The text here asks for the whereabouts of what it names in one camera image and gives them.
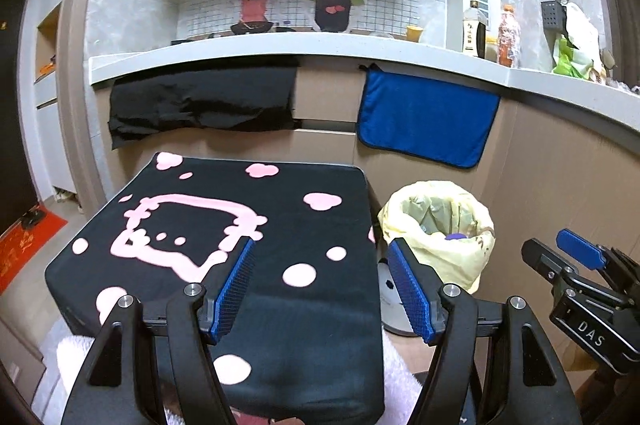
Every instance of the black cloth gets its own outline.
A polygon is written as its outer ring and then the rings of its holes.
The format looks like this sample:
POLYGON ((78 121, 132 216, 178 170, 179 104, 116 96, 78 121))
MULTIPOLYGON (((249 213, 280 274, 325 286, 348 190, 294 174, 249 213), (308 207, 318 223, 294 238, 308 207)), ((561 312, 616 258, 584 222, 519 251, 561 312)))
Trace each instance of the black cloth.
POLYGON ((167 69, 118 78, 111 89, 112 147, 183 127, 293 128, 296 68, 167 69))
MULTIPOLYGON (((254 273, 234 327, 210 349, 213 359, 238 355, 252 367, 246 380, 223 386, 230 405, 252 415, 296 416, 308 425, 373 425, 383 412, 383 356, 376 250, 367 237, 371 219, 361 170, 277 163, 275 175, 251 177, 246 169, 252 162, 184 158, 159 170, 157 160, 47 267, 47 286, 72 331, 97 334, 96 299, 105 288, 123 288, 144 304, 187 284, 170 268, 110 253, 126 229, 127 211, 140 199, 179 193, 238 202, 268 220, 257 228, 263 238, 255 244, 254 273), (188 172, 193 176, 179 179, 188 172), (312 192, 338 196, 340 203, 314 210, 303 200, 312 192), (87 246, 76 254, 78 239, 87 246), (341 261, 326 256, 336 246, 346 250, 341 261), (283 281, 284 271, 299 263, 316 270, 308 287, 283 281)), ((227 212, 162 202, 137 228, 150 246, 180 251, 201 265, 233 221, 227 212), (178 237, 186 238, 181 246, 174 244, 178 237)), ((166 347, 158 355, 163 351, 166 356, 166 347)), ((168 362, 159 358, 161 371, 168 362)))

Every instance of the red door mat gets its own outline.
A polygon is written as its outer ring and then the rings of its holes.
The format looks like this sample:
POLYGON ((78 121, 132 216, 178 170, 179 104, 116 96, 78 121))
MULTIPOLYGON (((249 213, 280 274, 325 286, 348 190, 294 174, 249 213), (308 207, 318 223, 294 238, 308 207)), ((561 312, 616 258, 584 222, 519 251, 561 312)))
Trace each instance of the red door mat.
POLYGON ((31 230, 23 230, 18 223, 0 239, 0 294, 29 262, 29 259, 66 225, 66 221, 61 217, 49 212, 43 206, 40 209, 46 215, 35 227, 31 230))

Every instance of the blue towel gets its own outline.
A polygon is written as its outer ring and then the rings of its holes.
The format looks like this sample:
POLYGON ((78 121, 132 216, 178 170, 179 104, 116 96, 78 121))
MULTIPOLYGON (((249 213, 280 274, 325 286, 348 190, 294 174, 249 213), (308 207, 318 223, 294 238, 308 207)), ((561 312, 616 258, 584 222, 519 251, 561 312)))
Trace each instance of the blue towel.
POLYGON ((358 138, 368 147, 468 169, 480 161, 499 103, 485 90, 370 66, 358 138))

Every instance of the pink heart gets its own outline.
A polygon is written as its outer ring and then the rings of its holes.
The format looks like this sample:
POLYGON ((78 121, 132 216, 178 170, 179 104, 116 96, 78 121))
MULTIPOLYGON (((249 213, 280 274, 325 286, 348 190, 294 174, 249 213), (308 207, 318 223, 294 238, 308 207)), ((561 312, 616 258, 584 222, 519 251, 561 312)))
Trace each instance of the pink heart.
POLYGON ((313 210, 319 210, 321 212, 329 210, 329 208, 333 208, 334 206, 338 206, 342 202, 342 198, 340 196, 323 194, 322 192, 312 192, 311 194, 307 194, 302 198, 302 200, 313 210))
POLYGON ((180 156, 180 154, 161 152, 156 158, 156 168, 158 170, 167 170, 171 167, 177 167, 180 163, 182 163, 182 156, 180 156))
POLYGON ((275 165, 265 165, 263 163, 254 163, 249 165, 245 170, 252 178, 263 178, 265 176, 275 176, 280 170, 275 165))

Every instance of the yellow plastic bag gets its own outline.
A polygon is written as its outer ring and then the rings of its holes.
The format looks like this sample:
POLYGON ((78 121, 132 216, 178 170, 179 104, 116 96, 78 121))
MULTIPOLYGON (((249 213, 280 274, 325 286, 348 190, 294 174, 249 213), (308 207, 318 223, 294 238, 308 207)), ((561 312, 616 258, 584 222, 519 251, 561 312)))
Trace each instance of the yellow plastic bag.
POLYGON ((418 262, 436 270, 443 282, 474 293, 494 249, 494 222, 473 195, 450 181, 420 181, 389 198, 378 220, 385 241, 402 237, 418 262), (463 233, 465 239, 446 240, 463 233))

